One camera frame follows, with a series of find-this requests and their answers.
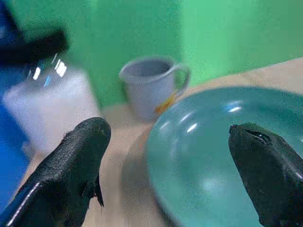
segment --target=green backdrop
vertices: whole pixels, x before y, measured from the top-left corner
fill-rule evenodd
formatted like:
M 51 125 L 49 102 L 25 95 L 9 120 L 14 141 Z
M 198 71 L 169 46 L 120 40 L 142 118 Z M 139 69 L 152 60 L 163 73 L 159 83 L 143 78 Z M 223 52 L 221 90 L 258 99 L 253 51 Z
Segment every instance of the green backdrop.
M 11 0 L 24 29 L 62 25 L 68 59 L 89 71 L 101 106 L 125 101 L 118 72 L 163 54 L 190 65 L 191 85 L 303 54 L 302 0 Z

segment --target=white mug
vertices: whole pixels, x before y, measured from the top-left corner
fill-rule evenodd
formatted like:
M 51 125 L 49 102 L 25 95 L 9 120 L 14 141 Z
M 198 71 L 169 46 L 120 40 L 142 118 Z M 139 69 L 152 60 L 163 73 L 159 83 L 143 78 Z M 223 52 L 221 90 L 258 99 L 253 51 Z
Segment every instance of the white mug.
M 186 79 L 181 89 L 175 89 L 175 72 L 183 71 Z M 190 80 L 189 68 L 166 58 L 144 58 L 127 63 L 120 71 L 126 83 L 128 100 L 135 114 L 143 120 L 154 120 L 175 98 L 184 93 Z

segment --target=white container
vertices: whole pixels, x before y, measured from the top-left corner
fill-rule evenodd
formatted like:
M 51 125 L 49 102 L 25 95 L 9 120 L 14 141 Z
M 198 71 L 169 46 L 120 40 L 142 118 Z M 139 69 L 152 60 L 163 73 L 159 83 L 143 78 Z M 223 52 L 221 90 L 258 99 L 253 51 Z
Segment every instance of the white container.
M 12 87 L 3 97 L 4 105 L 30 139 L 32 148 L 46 155 L 81 121 L 100 116 L 87 74 L 62 66 L 41 75 L 37 67 L 33 79 Z

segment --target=plate rim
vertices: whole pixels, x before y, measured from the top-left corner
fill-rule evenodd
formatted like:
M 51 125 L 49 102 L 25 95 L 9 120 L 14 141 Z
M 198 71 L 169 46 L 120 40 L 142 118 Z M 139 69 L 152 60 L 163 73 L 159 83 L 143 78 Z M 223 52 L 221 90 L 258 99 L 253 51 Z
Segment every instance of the plate rim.
M 176 102 L 174 105 L 172 105 L 170 108 L 168 108 L 158 119 L 157 121 L 154 123 L 154 125 L 151 128 L 151 131 L 149 133 L 149 136 L 147 138 L 146 141 L 146 152 L 145 152 L 145 158 L 146 158 L 146 162 L 147 162 L 147 172 L 148 172 L 148 180 L 149 183 L 152 187 L 152 189 L 154 190 L 154 196 L 156 198 L 156 200 L 158 201 L 159 205 L 161 206 L 163 212 L 165 214 L 168 215 L 169 218 L 171 218 L 171 220 L 173 220 L 174 224 L 179 226 L 185 226 L 182 219 L 178 218 L 177 215 L 174 214 L 174 212 L 172 212 L 171 210 L 167 209 L 167 204 L 165 203 L 164 199 L 163 199 L 163 195 L 161 195 L 161 193 L 159 193 L 159 190 L 157 189 L 156 183 L 153 182 L 152 180 L 152 176 L 151 176 L 151 166 L 150 166 L 150 161 L 149 161 L 149 153 L 151 152 L 149 150 L 149 144 L 151 142 L 151 135 L 154 131 L 157 130 L 158 125 L 160 124 L 160 122 L 162 121 L 163 118 L 166 117 L 166 115 L 168 115 L 171 111 L 173 111 L 174 108 L 177 108 L 178 106 L 182 105 L 183 103 L 188 102 L 188 100 L 195 98 L 196 96 L 200 96 L 203 93 L 207 93 L 207 92 L 220 92 L 220 91 L 224 91 L 224 90 L 245 90 L 245 92 L 248 91 L 264 91 L 264 92 L 276 92 L 279 93 L 280 95 L 284 94 L 287 96 L 292 96 L 293 98 L 300 98 L 303 102 L 303 94 L 301 93 L 297 93 L 294 91 L 288 91 L 288 90 L 283 90 L 280 88 L 271 88 L 271 87 L 257 87 L 257 86 L 227 86 L 227 87 L 217 87 L 217 88 L 210 88 L 210 89 L 206 89 L 203 91 L 199 91 L 196 93 L 193 93 L 181 100 L 179 100 L 178 102 Z

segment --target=mug handle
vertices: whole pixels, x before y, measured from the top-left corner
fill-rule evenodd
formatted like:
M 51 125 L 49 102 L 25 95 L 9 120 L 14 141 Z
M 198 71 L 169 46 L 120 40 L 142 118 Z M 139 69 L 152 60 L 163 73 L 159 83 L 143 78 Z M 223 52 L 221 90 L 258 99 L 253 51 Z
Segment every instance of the mug handle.
M 189 81 L 190 81 L 190 74 L 191 71 L 189 69 L 188 66 L 186 66 L 185 64 L 176 64 L 171 68 L 171 72 L 175 72 L 175 71 L 183 71 L 185 73 L 185 81 L 183 86 L 175 93 L 175 97 L 180 97 L 185 90 L 187 89 L 188 85 L 189 85 Z

